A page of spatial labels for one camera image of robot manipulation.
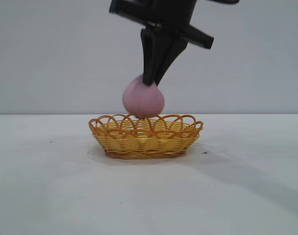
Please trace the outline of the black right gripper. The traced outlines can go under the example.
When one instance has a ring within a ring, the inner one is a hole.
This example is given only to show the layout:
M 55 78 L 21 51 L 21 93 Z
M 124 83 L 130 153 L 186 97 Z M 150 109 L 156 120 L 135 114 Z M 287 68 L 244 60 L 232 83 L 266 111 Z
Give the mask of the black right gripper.
M 162 29 L 172 39 L 151 27 L 141 30 L 143 83 L 157 86 L 174 60 L 186 49 L 187 42 L 210 49 L 214 38 L 190 25 L 195 0 L 113 0 L 109 12 L 139 24 Z

